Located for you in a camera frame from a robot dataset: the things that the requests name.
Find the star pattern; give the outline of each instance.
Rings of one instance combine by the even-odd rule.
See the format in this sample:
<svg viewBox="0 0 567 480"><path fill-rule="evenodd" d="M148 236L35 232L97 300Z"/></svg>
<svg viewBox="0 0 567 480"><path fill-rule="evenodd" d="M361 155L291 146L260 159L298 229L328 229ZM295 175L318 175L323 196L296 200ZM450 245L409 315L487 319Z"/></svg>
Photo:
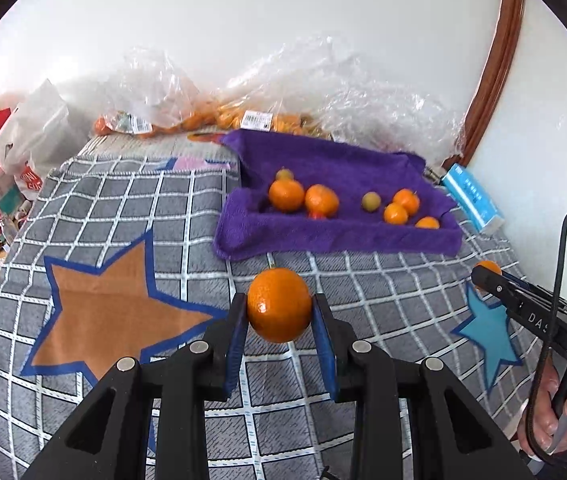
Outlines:
<svg viewBox="0 0 567 480"><path fill-rule="evenodd" d="M45 257L54 310L22 375L82 372L95 384L119 358L150 362L204 331L226 311L156 289L152 231L102 267Z"/></svg>
<svg viewBox="0 0 567 480"><path fill-rule="evenodd" d="M487 305L470 281L466 284L466 296L472 314L452 329L452 333L467 338L483 351L484 378L487 393L490 394L497 382L501 365L521 366L523 363L516 354L508 333L505 306L500 301Z"/></svg>

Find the black cable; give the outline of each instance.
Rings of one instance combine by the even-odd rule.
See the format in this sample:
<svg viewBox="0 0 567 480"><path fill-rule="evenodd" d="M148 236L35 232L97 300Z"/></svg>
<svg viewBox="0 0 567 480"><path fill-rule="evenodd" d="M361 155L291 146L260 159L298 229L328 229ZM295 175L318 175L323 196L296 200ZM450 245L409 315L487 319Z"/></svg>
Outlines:
<svg viewBox="0 0 567 480"><path fill-rule="evenodd" d="M563 279L564 264L566 263L566 241L567 241L567 215L561 225L561 236L559 237L559 254L557 256L557 272L555 274L555 286L552 291L552 305L550 308L550 322L548 323L548 330L543 338L543 345L539 353L539 361L537 362L537 369L534 373L532 380L532 387L528 399L528 411L525 419L525 434L528 439L528 444L534 451L535 455L548 463L557 467L567 467L567 462L560 458L554 457L546 453L534 436L534 406L537 402L537 394L541 386L541 379L543 376L543 367L545 366L548 355L550 354L550 343L552 342L555 332L557 331L557 314L559 312L559 296L561 293L561 281Z"/></svg>

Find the blanket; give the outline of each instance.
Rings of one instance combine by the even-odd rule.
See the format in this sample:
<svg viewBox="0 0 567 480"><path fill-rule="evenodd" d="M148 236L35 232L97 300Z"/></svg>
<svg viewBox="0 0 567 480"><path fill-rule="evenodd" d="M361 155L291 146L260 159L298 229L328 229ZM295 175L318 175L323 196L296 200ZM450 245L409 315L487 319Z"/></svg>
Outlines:
<svg viewBox="0 0 567 480"><path fill-rule="evenodd" d="M470 317L465 286L474 264L490 258L522 276L515 252L501 235L479 235L456 208L452 214L463 243L454 258L342 251L220 260L212 241L222 206L239 185L238 173L227 168L167 169L173 167L147 158L78 157L46 179L0 271L1 480L23 475L91 388L89 374L81 371L23 373L42 328L55 313L46 257L102 267L150 230L151 279L158 294L227 310L234 293L246 292L261 270L288 267L312 292L326 294L335 317L351 323L359 338L404 360L439 356L501 428L516 416L538 356L533 336L511 323L523 365L500 367L488 391L483 354L453 332ZM172 351L157 349L149 359ZM409 479L411 444L406 405L402 407ZM155 426L159 413L158 404ZM228 402L206 405L210 478L310 480L324 465L346 478L354 422L354 405L334 404L324 390L311 330L288 344L267 343L249 330L239 385ZM146 477L154 478L151 449Z"/></svg>

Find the metal screw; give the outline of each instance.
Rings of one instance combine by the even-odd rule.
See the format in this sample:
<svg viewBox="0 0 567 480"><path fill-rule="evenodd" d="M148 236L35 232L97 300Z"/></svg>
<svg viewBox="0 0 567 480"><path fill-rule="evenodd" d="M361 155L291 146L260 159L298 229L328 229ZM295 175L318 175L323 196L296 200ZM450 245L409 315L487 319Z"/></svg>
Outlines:
<svg viewBox="0 0 567 480"><path fill-rule="evenodd" d="M372 350L372 345L367 341L355 341L353 343L353 350L358 354L367 354L370 350Z"/></svg>
<svg viewBox="0 0 567 480"><path fill-rule="evenodd" d="M205 341L195 341L190 345L190 352L193 354L203 354L210 346Z"/></svg>
<svg viewBox="0 0 567 480"><path fill-rule="evenodd" d="M122 357L117 361L117 369L119 372L127 372L134 368L134 359L132 357Z"/></svg>
<svg viewBox="0 0 567 480"><path fill-rule="evenodd" d="M428 357L428 359L425 360L425 367L433 372L438 372L443 370L443 361L436 357Z"/></svg>

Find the human hand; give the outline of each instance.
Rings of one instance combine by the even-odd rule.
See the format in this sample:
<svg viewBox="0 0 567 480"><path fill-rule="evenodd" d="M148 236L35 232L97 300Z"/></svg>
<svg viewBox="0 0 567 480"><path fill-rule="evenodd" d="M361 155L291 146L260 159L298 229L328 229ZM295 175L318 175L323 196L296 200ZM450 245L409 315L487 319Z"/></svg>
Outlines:
<svg viewBox="0 0 567 480"><path fill-rule="evenodd" d="M557 393L559 389L559 375L552 364L552 359L548 358L541 375L541 384L539 386L539 393L537 394L537 403L534 407L534 436L539 445L547 450L552 444L552 435L557 431L559 421L555 416L552 409L552 396ZM533 456L534 451L528 443L525 434L525 419L527 416L528 408L521 416L519 427L517 428L517 437L521 448L529 455ZM567 399L564 404L564 415L567 415ZM554 452L560 453L567 450L567 431L561 439Z"/></svg>

